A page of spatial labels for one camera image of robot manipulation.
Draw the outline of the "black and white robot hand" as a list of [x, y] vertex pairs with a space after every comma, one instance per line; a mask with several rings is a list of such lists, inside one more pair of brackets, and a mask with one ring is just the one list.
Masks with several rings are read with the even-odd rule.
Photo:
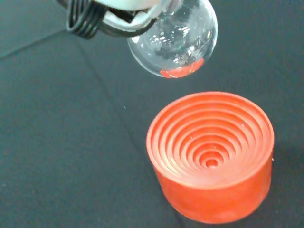
[[148, 31], [169, 9], [170, 0], [57, 0], [66, 10], [66, 29], [83, 39], [98, 31], [131, 38]]

